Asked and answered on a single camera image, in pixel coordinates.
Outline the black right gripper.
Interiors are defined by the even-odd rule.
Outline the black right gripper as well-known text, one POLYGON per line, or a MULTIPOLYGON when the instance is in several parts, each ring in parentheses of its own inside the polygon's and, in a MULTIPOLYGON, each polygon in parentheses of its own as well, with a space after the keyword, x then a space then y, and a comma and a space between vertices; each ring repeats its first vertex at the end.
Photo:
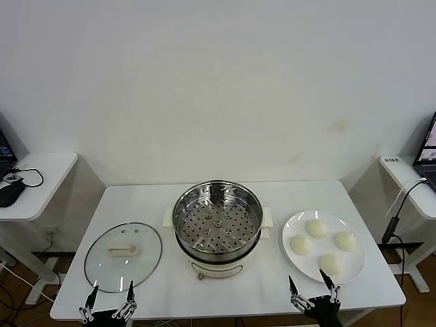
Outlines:
POLYGON ((288 276, 290 286, 290 302, 299 310, 304 311, 304 315, 317 321, 320 327, 341 327, 341 322, 338 319, 337 313, 341 306, 339 300, 340 286, 335 285, 330 278, 321 268, 319 269, 320 275, 330 291, 329 296, 318 296, 310 298, 309 301, 314 304, 313 307, 308 309, 308 301, 304 296, 298 293, 297 287, 293 282, 291 276, 288 276))

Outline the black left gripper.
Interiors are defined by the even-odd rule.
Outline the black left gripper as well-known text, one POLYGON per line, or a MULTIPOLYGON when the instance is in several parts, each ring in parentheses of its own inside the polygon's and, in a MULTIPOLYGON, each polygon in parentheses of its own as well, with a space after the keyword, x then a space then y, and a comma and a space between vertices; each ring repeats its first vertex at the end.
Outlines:
POLYGON ((135 300, 133 281, 130 281, 127 298, 118 310, 111 309, 92 313, 98 289, 99 286, 96 285, 93 291, 88 295, 84 306, 78 308, 82 322, 88 322, 90 327, 116 327, 119 326, 119 320, 130 319, 138 307, 135 300))

